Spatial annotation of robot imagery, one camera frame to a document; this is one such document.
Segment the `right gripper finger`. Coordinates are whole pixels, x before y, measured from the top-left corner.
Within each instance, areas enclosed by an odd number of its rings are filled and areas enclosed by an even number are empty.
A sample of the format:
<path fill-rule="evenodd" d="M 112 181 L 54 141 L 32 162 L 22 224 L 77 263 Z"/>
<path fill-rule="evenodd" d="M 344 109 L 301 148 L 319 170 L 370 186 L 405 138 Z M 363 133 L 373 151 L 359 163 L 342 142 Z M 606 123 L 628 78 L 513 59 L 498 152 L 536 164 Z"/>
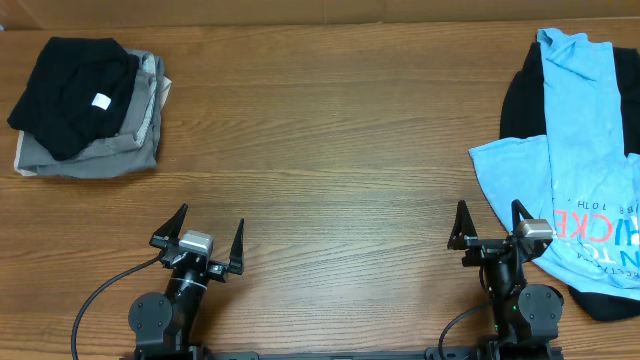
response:
<path fill-rule="evenodd" d="M 527 211 L 520 200 L 515 199 L 511 203 L 512 225 L 514 233 L 526 233 L 530 221 L 533 220 L 532 215 Z"/>
<path fill-rule="evenodd" d="M 466 250 L 478 240 L 467 204 L 460 200 L 457 204 L 456 217 L 449 237 L 447 248 L 451 250 Z"/>

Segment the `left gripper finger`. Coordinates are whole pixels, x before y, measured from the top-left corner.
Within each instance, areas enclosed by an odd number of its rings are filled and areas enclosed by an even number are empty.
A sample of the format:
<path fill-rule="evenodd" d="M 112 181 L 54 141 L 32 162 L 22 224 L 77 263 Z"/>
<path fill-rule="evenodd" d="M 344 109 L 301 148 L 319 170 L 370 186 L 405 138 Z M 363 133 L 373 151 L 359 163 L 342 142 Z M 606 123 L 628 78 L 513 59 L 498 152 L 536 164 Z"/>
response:
<path fill-rule="evenodd" d="M 188 205 L 183 203 L 176 213 L 160 226 L 151 237 L 152 245 L 177 245 Z"/>
<path fill-rule="evenodd" d="M 235 275 L 242 275 L 244 272 L 243 236 L 244 220 L 241 219 L 229 254 L 229 272 Z"/>

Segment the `light blue t-shirt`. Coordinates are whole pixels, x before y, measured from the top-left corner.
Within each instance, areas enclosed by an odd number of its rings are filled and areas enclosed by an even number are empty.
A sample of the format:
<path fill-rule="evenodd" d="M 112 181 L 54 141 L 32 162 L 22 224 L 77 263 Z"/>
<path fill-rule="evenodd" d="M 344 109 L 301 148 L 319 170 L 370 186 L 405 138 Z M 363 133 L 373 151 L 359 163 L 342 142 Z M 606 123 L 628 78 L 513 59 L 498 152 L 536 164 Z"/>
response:
<path fill-rule="evenodd" d="M 613 46 L 555 28 L 537 33 L 546 132 L 470 149 L 497 217 L 518 199 L 553 240 L 535 264 L 580 292 L 639 297 L 639 158 L 624 153 Z"/>

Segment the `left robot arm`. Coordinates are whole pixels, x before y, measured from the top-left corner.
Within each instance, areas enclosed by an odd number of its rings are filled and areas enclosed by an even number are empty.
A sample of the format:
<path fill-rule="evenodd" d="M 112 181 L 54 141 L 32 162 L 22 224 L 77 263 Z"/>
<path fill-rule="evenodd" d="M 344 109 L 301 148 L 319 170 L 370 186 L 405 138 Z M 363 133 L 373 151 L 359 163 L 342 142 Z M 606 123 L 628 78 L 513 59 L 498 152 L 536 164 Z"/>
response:
<path fill-rule="evenodd" d="M 244 272 L 244 223 L 240 222 L 229 261 L 211 258 L 213 237 L 198 231 L 181 232 L 188 206 L 159 227 L 150 245 L 161 250 L 158 261 L 172 271 L 164 292 L 150 292 L 131 305 L 128 321 L 135 333 L 135 359 L 205 359 L 208 349 L 191 342 L 200 304 L 211 281 L 225 283 Z"/>

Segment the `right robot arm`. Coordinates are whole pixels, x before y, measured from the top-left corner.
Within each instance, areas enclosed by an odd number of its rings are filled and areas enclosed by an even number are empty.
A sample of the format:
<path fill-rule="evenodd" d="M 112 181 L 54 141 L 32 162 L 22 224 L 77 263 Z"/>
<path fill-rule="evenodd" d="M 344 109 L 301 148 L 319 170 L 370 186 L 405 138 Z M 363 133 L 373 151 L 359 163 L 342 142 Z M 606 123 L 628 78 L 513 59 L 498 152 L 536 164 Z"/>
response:
<path fill-rule="evenodd" d="M 448 357 L 444 339 L 460 320 L 490 309 L 496 333 L 478 340 L 477 345 L 459 352 L 474 360 L 553 360 L 563 357 L 551 341 L 559 335 L 564 298 L 555 288 L 530 284 L 524 265 L 541 257 L 550 247 L 553 230 L 544 219 L 535 219 L 519 200 L 511 203 L 513 231 L 504 239 L 478 237 L 466 202 L 457 204 L 456 218 L 447 244 L 462 250 L 464 267 L 479 269 L 481 287 L 488 302 L 454 318 L 438 340 L 438 355 Z"/>

